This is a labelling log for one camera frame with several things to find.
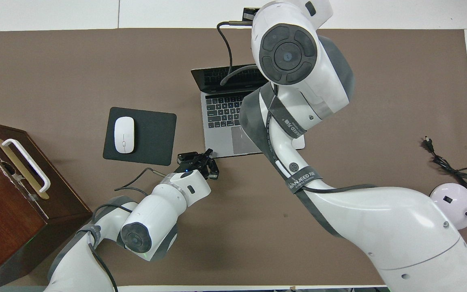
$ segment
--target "open laptop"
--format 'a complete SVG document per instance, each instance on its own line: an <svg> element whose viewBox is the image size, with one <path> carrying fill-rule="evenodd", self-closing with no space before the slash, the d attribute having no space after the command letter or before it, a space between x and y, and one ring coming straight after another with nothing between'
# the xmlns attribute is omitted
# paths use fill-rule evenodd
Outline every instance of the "open laptop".
<svg viewBox="0 0 467 292"><path fill-rule="evenodd" d="M232 72L246 65L232 67ZM201 112L205 148L213 157L231 157L260 153L239 125L239 111L245 96L258 89L267 79L258 69L248 69L232 76L221 86L228 67L191 70L201 91ZM304 136L293 140L296 149L304 148Z"/></svg>

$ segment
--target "drawer handle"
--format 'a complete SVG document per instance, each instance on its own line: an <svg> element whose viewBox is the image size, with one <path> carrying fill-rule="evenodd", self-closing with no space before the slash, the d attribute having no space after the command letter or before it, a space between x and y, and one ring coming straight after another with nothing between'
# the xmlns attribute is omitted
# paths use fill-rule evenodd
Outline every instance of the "drawer handle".
<svg viewBox="0 0 467 292"><path fill-rule="evenodd" d="M37 174L39 174L39 177L41 177L41 179L44 181L44 185L43 185L43 187L41 187L39 192L44 193L44 192L46 192L46 190L48 190L48 188L50 188L50 179L46 176L46 174L44 174L43 170L41 170L39 165L37 165L37 163L35 163L35 161L32 159L30 154L28 154L28 152L24 149L24 147L19 143L18 140L7 139L1 144L3 146L9 146L10 144L14 144L15 147L17 148L17 150L19 150L19 152L21 152L21 154L28 161L28 163L30 163L30 165L35 170L35 172L37 172Z"/></svg>

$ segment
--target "brown wooden drawer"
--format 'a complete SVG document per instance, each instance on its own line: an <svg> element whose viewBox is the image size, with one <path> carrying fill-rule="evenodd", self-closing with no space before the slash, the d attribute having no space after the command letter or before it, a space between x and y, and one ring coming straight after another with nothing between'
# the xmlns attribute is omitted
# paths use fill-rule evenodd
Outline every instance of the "brown wooden drawer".
<svg viewBox="0 0 467 292"><path fill-rule="evenodd" d="M90 217L91 210L24 131L0 125L0 139L15 139L50 179L41 198L0 147L0 286L28 274ZM32 177L42 179L9 146Z"/></svg>

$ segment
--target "black mouse pad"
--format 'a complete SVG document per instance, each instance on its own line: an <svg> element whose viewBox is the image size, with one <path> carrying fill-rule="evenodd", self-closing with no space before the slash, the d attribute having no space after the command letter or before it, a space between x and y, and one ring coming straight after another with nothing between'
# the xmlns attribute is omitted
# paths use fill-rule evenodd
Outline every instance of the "black mouse pad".
<svg viewBox="0 0 467 292"><path fill-rule="evenodd" d="M115 148L115 121L122 116L130 116L135 120L135 148L127 154ZM105 159L170 165L175 132L175 114L112 107L107 120L102 156Z"/></svg>

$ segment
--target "brown table surface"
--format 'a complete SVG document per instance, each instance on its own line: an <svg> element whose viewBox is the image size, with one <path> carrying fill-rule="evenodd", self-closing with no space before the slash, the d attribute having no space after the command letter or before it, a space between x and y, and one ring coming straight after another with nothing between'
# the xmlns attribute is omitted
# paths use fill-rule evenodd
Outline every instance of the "brown table surface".
<svg viewBox="0 0 467 292"><path fill-rule="evenodd" d="M250 30L225 30L235 64L252 63ZM467 55L462 30L320 30L356 75L350 105L306 134L301 155L335 187L374 183L424 194L454 179L420 147L467 167ZM204 151L194 68L228 64L213 29L0 32L0 124L28 131L91 207L152 165L102 158L111 107L175 113L174 157ZM103 242L118 285L375 285L367 256L327 233L263 155L218 159L212 193L180 216L165 259ZM153 166L161 172L176 168ZM150 191L159 177L136 184ZM467 241L467 228L461 231ZM24 284L46 285L50 256Z"/></svg>

